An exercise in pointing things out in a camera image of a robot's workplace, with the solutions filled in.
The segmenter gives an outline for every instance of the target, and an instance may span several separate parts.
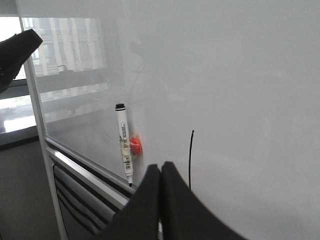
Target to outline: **metal frame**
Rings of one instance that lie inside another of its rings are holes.
[[[70,171],[74,174],[77,178],[79,178],[82,182],[87,184],[90,188],[96,191],[98,194],[103,196],[106,200],[116,206],[118,209],[122,209],[129,198],[115,190],[114,188],[110,187],[108,184],[103,182],[101,179],[81,167],[80,165],[76,164],[70,158],[63,155],[61,152],[54,150],[50,147],[46,148],[48,155],[62,167]]]
[[[78,152],[73,151],[72,149],[54,140],[53,138],[45,136],[44,139],[49,146],[52,145],[53,149],[57,149],[59,152],[65,153],[66,156],[70,156],[72,161],[78,162],[78,164],[81,166],[85,166],[84,168],[87,169],[88,172],[91,172],[94,175],[102,176],[103,178],[112,181],[117,186],[119,186],[119,188],[123,189],[131,195],[135,193],[137,186],[132,185],[132,187],[129,187],[128,182],[120,176],[114,174],[108,169],[101,167],[99,164],[80,155]]]

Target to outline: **black line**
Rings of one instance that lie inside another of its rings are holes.
[[[108,223],[103,216],[101,216],[95,209],[93,209],[88,203],[86,203],[79,195],[77,195],[69,186],[67,186],[61,179],[57,176],[54,176],[55,180],[61,184],[76,200],[78,200],[83,206],[90,210],[101,222],[104,224]]]
[[[67,203],[74,209],[76,210],[81,216],[83,216],[84,218],[88,219],[99,231],[102,229],[98,223],[95,222],[95,220],[93,220],[88,214],[86,214],[85,212],[81,211],[76,205],[74,205],[72,203],[72,201],[67,198],[67,196],[63,193],[63,191],[56,185],[55,186],[57,191],[57,195],[62,195],[62,197],[64,197],[64,199],[67,201]]]
[[[192,150],[192,141],[194,139],[194,130],[192,130],[190,148],[189,148],[189,189],[191,190],[191,150]]]
[[[106,206],[108,206],[110,209],[112,209],[115,213],[119,211],[119,208],[117,208],[115,205],[113,205],[111,202],[109,202],[107,199],[105,199],[103,196],[101,196],[99,193],[97,193],[95,190],[93,190],[91,187],[89,187],[86,183],[81,181],[77,176],[75,176],[72,172],[67,170],[65,167],[61,166],[59,163],[56,163],[56,165],[65,172],[69,177],[71,177],[73,180],[75,180],[78,184],[80,184],[82,187],[84,187],[86,190],[88,190],[93,196],[95,196],[97,199],[99,199],[101,202],[103,202]]]
[[[72,215],[74,220],[76,220],[84,229],[86,229],[89,233],[92,235],[95,235],[94,231],[92,231],[90,228],[88,228],[74,213],[69,209],[69,207],[66,205],[66,203],[61,199],[59,195],[57,195],[60,202],[64,205],[64,207],[68,210],[68,212]]]
[[[0,152],[5,151],[5,150],[9,150],[9,149],[13,149],[13,148],[16,148],[19,146],[23,146],[26,144],[30,144],[33,142],[37,142],[37,141],[39,141],[39,136],[33,136],[33,137],[29,137],[29,138],[22,139],[19,141],[14,141],[11,143],[3,144],[3,145],[0,145]]]

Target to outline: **window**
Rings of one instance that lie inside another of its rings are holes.
[[[21,33],[19,18],[14,17],[0,17],[0,42],[12,37],[14,34]],[[16,80],[26,79],[25,68],[22,66]]]
[[[67,26],[68,26],[68,30],[69,30],[69,35],[70,37],[73,35],[73,25],[72,25],[72,21],[71,18],[68,18],[66,20]]]
[[[102,48],[99,40],[95,40],[92,42],[94,49],[94,57],[97,63],[99,63],[99,67],[103,67],[103,57],[102,57]]]
[[[56,65],[56,53],[55,53],[55,47],[53,43],[47,43],[43,45],[46,63],[48,65]]]
[[[39,49],[36,49],[31,56],[32,56],[33,64],[40,65]]]
[[[78,36],[87,36],[87,27],[83,18],[75,18],[76,31]]]
[[[89,50],[89,45],[86,41],[80,41],[79,42],[79,48],[80,48],[80,56],[81,61],[84,62],[92,62],[92,57]]]
[[[25,25],[33,28],[33,19],[26,18]],[[0,42],[20,33],[21,26],[16,16],[0,17]],[[0,93],[0,134],[35,126],[35,117],[29,96],[24,66],[9,88]]]
[[[60,20],[59,18],[54,18],[54,27],[55,27],[55,33],[57,36],[61,36],[61,28],[60,28]]]
[[[98,33],[98,22],[94,18],[90,19],[89,21],[89,29],[90,29],[90,35],[92,37],[97,37],[99,35]]]
[[[50,20],[47,17],[39,18],[41,35],[52,35]]]
[[[59,46],[59,53],[60,53],[60,57],[61,57],[61,64],[62,65],[67,65],[67,56],[66,56],[66,53],[65,53],[64,43],[63,42],[59,42],[58,46]]]

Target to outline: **window sill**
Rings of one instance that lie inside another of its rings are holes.
[[[39,140],[36,126],[0,134],[0,151]]]

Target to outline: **black object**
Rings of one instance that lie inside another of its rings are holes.
[[[117,207],[60,165],[53,166],[54,181],[69,240],[87,240],[112,221]]]
[[[0,42],[0,93],[4,92],[18,75],[22,64],[40,46],[43,40],[33,29]]]
[[[118,103],[115,105],[116,111],[122,111],[122,110],[124,110],[124,108],[125,108],[125,105],[123,103]]]
[[[192,150],[192,141],[194,139],[194,132],[195,130],[192,130],[191,133],[191,139],[190,139],[190,148],[189,148],[189,167],[188,167],[188,175],[189,175],[189,189],[191,190],[191,150]]]
[[[149,165],[128,204],[92,240],[157,240],[159,183],[157,165]]]
[[[172,162],[162,166],[160,212],[164,240],[245,240],[206,209]]]

